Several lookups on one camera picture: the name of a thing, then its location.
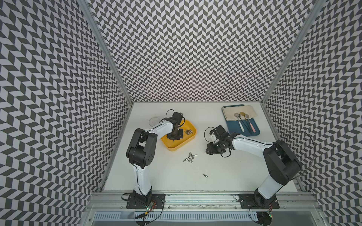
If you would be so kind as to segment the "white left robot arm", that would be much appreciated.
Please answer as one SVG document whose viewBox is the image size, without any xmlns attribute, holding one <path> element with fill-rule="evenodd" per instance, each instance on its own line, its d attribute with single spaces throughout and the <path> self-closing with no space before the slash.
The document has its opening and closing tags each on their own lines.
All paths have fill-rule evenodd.
<svg viewBox="0 0 362 226">
<path fill-rule="evenodd" d="M 152 201 L 152 185 L 148 166 L 152 163 L 157 141 L 166 136 L 170 140 L 180 140 L 183 138 L 183 126 L 185 117 L 176 111 L 169 118 L 160 120 L 155 126 L 149 129 L 136 129 L 126 157 L 133 166 L 135 175 L 135 187 L 130 194 L 128 202 L 130 207 L 136 209 L 146 208 Z"/>
</svg>

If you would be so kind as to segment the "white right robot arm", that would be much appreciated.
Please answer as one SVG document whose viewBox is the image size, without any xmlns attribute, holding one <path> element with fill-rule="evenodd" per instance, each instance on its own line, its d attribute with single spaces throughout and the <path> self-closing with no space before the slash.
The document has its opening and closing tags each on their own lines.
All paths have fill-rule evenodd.
<svg viewBox="0 0 362 226">
<path fill-rule="evenodd" d="M 269 175 L 247 198 L 240 194 L 243 209 L 251 207 L 259 209 L 272 208 L 276 203 L 276 194 L 300 172 L 302 163 L 298 160 L 288 144 L 282 140 L 272 143 L 251 139 L 239 133 L 228 133 L 223 126 L 212 128 L 209 132 L 214 141 L 209 141 L 206 153 L 209 155 L 224 154 L 227 150 L 245 151 L 265 160 Z"/>
</svg>

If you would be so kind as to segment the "clear plastic cup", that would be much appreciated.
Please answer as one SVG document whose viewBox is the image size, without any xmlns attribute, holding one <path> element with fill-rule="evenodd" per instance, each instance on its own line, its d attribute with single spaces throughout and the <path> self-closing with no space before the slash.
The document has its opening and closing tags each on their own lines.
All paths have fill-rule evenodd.
<svg viewBox="0 0 362 226">
<path fill-rule="evenodd" d="M 162 120 L 159 117 L 153 117 L 149 120 L 149 126 L 154 127 L 158 125 Z"/>
</svg>

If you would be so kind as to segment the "teal plastic tray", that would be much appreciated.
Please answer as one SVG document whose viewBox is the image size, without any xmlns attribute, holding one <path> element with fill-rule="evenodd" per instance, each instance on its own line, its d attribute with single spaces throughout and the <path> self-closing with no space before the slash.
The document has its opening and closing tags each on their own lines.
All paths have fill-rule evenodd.
<svg viewBox="0 0 362 226">
<path fill-rule="evenodd" d="M 222 107 L 229 133 L 237 133 L 246 137 L 260 134 L 254 118 L 257 117 L 254 108 L 250 105 L 229 105 Z"/>
</svg>

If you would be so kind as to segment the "beige folded cloth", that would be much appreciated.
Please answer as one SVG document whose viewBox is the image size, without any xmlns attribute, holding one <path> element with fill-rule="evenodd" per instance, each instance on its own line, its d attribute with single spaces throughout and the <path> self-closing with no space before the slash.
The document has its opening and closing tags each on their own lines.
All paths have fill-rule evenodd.
<svg viewBox="0 0 362 226">
<path fill-rule="evenodd" d="M 222 113 L 226 121 L 236 121 L 237 118 L 234 116 L 234 114 L 240 112 L 249 115 L 250 118 L 257 117 L 254 108 L 250 105 L 230 105 L 222 107 Z"/>
</svg>

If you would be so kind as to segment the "white handled spoon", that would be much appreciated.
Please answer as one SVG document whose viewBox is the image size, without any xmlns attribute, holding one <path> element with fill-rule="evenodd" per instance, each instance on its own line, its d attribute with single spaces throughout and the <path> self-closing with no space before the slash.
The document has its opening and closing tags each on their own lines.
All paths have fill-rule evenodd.
<svg viewBox="0 0 362 226">
<path fill-rule="evenodd" d="M 234 114 L 234 116 L 237 118 L 237 120 L 238 120 L 238 124 L 239 124 L 239 126 L 240 126 L 240 129 L 241 129 L 241 131 L 244 133 L 244 132 L 245 132 L 245 130 L 244 130 L 244 127 L 243 127 L 243 125 L 242 125 L 242 123 L 241 123 L 241 117 L 240 117 L 240 114 L 239 114 L 239 113 L 235 113 L 235 114 Z"/>
</svg>

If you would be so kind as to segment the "pink handled spoon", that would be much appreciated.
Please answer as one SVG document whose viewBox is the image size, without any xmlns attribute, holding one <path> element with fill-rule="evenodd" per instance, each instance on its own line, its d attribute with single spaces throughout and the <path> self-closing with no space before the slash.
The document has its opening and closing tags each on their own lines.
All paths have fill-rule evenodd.
<svg viewBox="0 0 362 226">
<path fill-rule="evenodd" d="M 250 121 L 250 119 L 249 119 L 249 115 L 248 115 L 248 114 L 245 114 L 244 117 L 245 117 L 245 120 L 249 123 L 251 132 L 252 132 L 252 133 L 255 133 L 255 128 L 253 127 L 253 125 L 252 125 L 252 123 L 251 123 L 251 121 Z"/>
</svg>

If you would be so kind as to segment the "aluminium corner post left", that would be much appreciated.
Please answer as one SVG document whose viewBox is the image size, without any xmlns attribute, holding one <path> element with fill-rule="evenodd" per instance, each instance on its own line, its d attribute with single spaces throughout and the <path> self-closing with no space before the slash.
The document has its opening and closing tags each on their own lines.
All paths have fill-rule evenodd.
<svg viewBox="0 0 362 226">
<path fill-rule="evenodd" d="M 115 76 L 118 84 L 119 84 L 119 87 L 121 89 L 121 91 L 123 92 L 124 96 L 125 96 L 125 99 L 127 101 L 127 103 L 130 105 L 130 106 L 133 106 L 133 101 L 127 91 L 127 88 L 123 82 L 123 79 L 122 79 L 122 76 L 115 64 L 115 61 L 114 59 L 112 58 L 111 56 L 111 53 L 108 49 L 108 46 L 105 42 L 105 39 L 104 37 L 102 36 L 101 32 L 100 32 L 100 29 L 94 19 L 94 16 L 91 12 L 91 9 L 89 7 L 89 3 L 88 1 L 84 1 L 84 0 L 78 0 L 77 1 L 78 5 L 79 5 L 79 8 L 80 10 L 82 11 L 83 15 L 84 15 L 84 18 L 85 20 L 87 21 L 90 29 L 92 30 L 93 32 L 93 35 L 95 37 L 95 40 L 97 41 L 106 61 L 108 62 L 108 65 L 113 73 L 113 75 Z"/>
</svg>

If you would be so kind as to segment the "aluminium corner post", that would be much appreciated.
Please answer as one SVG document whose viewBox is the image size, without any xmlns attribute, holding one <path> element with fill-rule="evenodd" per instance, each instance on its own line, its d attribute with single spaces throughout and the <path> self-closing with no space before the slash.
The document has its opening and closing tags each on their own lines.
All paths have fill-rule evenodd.
<svg viewBox="0 0 362 226">
<path fill-rule="evenodd" d="M 296 54 L 299 46 L 302 44 L 304 38 L 307 36 L 311 26 L 313 25 L 314 21 L 318 17 L 320 11 L 322 10 L 324 4 L 327 1 L 317 0 L 315 1 L 310 13 L 306 17 L 305 21 L 301 25 L 301 29 L 298 32 L 295 40 L 293 41 L 288 53 L 286 54 L 279 70 L 277 71 L 274 79 L 272 80 L 269 88 L 267 89 L 266 94 L 261 100 L 262 105 L 266 105 L 269 98 L 271 97 L 272 93 L 274 92 L 275 88 L 277 87 L 278 83 L 280 82 L 282 76 L 284 75 L 285 71 L 287 70 L 291 60 L 293 59 L 294 55 Z"/>
<path fill-rule="evenodd" d="M 84 15 L 84 18 L 85 20 L 87 21 L 90 29 L 92 30 L 93 32 L 93 35 L 95 37 L 95 40 L 97 41 L 106 61 L 108 62 L 108 65 L 113 73 L 113 75 L 115 76 L 118 84 L 119 84 L 119 87 L 121 89 L 121 91 L 123 92 L 124 96 L 125 96 L 125 99 L 127 101 L 127 103 L 130 105 L 130 106 L 133 106 L 133 101 L 127 91 L 127 88 L 123 82 L 123 79 L 122 79 L 122 76 L 115 64 L 115 61 L 114 59 L 112 58 L 111 56 L 111 53 L 108 49 L 108 46 L 105 42 L 105 39 L 104 37 L 102 36 L 101 32 L 100 32 L 100 29 L 94 19 L 94 16 L 91 12 L 91 9 L 89 7 L 89 3 L 88 1 L 84 1 L 84 0 L 78 0 L 77 1 L 78 5 L 79 5 L 79 8 L 80 10 L 82 11 L 83 15 Z"/>
</svg>

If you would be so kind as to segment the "aluminium corner post right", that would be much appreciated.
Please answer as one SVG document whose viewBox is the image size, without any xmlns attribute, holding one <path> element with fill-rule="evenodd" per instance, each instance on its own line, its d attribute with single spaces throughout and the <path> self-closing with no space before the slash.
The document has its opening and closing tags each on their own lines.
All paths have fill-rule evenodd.
<svg viewBox="0 0 362 226">
<path fill-rule="evenodd" d="M 282 76 L 284 75 L 285 71 L 287 70 L 291 60 L 293 59 L 294 55 L 296 54 L 299 46 L 302 44 L 304 38 L 307 36 L 311 26 L 313 25 L 314 21 L 318 17 L 320 11 L 322 10 L 324 4 L 327 1 L 317 0 L 315 1 L 310 13 L 306 17 L 305 21 L 301 25 L 301 29 L 298 32 L 295 40 L 293 41 L 288 53 L 286 54 L 279 70 L 277 71 L 274 79 L 272 80 L 269 88 L 267 89 L 266 94 L 261 100 L 262 105 L 266 105 L 269 98 L 271 97 L 272 93 L 274 92 L 275 88 L 277 87 L 278 83 L 280 82 Z"/>
</svg>

